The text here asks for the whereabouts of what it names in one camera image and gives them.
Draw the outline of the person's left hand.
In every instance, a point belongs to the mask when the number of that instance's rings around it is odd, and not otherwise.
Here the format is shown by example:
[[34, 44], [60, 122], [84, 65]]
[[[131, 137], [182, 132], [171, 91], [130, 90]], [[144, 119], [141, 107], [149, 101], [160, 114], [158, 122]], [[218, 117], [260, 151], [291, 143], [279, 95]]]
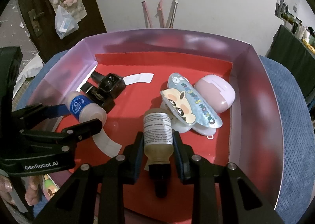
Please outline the person's left hand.
[[[31, 176], [28, 177], [28, 181], [29, 185], [26, 189], [25, 200], [29, 206], [34, 206], [40, 200], [39, 189], [42, 179], [40, 176]], [[9, 204], [15, 205], [15, 201], [10, 195], [13, 189], [14, 187], [9, 178], [1, 175], [1, 198]]]

